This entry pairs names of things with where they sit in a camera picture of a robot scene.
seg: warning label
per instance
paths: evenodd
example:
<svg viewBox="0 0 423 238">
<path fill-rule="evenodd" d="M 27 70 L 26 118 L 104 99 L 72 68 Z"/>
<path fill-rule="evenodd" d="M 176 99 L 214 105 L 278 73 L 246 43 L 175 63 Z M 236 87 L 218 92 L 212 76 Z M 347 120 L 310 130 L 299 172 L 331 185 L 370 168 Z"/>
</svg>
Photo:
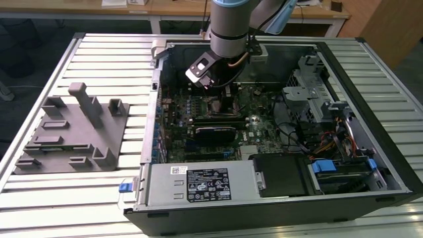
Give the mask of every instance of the warning label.
<svg viewBox="0 0 423 238">
<path fill-rule="evenodd" d="M 187 170 L 188 202 L 231 200 L 227 169 Z"/>
</svg>

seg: blue tab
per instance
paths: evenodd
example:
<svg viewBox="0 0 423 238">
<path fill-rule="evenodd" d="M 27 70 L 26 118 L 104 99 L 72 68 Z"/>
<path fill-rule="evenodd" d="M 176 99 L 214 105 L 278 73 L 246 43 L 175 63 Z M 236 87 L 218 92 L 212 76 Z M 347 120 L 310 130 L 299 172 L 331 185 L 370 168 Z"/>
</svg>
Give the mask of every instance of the blue tab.
<svg viewBox="0 0 423 238">
<path fill-rule="evenodd" d="M 119 185 L 119 192 L 126 193 L 126 192 L 132 192 L 132 183 L 122 183 Z"/>
<path fill-rule="evenodd" d="M 315 163 L 312 163 L 311 167 L 315 174 L 319 172 L 336 171 L 336 167 L 332 160 L 318 160 Z"/>
<path fill-rule="evenodd" d="M 378 169 L 378 165 L 376 165 L 375 160 L 374 159 L 368 159 L 367 162 L 368 162 L 371 170 L 376 170 Z"/>
</svg>

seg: small box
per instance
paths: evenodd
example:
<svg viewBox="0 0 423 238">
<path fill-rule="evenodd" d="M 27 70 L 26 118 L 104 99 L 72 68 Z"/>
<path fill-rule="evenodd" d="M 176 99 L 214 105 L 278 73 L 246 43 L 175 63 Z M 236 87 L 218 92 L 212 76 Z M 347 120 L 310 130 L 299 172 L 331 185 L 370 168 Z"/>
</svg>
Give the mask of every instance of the small box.
<svg viewBox="0 0 423 238">
<path fill-rule="evenodd" d="M 128 0 L 128 4 L 146 5 L 148 0 Z"/>
</svg>

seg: aluminum extrusion table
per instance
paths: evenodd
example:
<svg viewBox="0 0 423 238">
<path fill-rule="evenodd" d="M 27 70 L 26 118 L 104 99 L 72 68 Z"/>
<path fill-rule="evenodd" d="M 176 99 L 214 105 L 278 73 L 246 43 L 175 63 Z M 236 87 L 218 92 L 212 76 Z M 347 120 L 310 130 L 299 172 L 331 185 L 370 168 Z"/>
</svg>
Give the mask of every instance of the aluminum extrusion table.
<svg viewBox="0 0 423 238">
<path fill-rule="evenodd" d="M 123 209 L 132 207 L 132 193 L 118 186 L 139 175 L 143 130 L 148 109 L 151 66 L 155 39 L 198 40 L 190 35 L 86 34 L 72 39 L 28 118 L 0 162 L 0 237 L 147 237 L 126 219 Z M 366 43 L 355 39 L 260 37 L 267 41 L 324 41 L 351 77 L 376 117 L 396 143 L 416 174 L 423 178 L 423 107 Z M 47 96 L 76 102 L 67 86 L 84 82 L 88 95 L 100 103 L 120 98 L 131 104 L 114 172 L 11 175 L 23 146 L 44 114 Z M 383 208 L 364 217 L 334 224 L 227 231 L 183 237 L 422 237 L 423 199 Z"/>
</svg>

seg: wooden table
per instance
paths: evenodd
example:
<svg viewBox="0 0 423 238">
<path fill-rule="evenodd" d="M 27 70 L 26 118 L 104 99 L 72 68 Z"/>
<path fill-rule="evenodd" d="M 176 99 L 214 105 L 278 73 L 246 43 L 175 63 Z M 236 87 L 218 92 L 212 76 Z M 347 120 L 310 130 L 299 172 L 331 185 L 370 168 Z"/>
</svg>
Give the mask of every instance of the wooden table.
<svg viewBox="0 0 423 238">
<path fill-rule="evenodd" d="M 348 12 L 330 9 L 330 0 L 323 6 L 294 10 L 288 23 L 327 24 L 327 37 L 336 37 Z M 203 0 L 150 0 L 147 5 L 102 9 L 102 0 L 0 0 L 0 17 L 50 19 L 150 20 L 154 34 L 160 34 L 162 20 L 202 21 Z"/>
</svg>

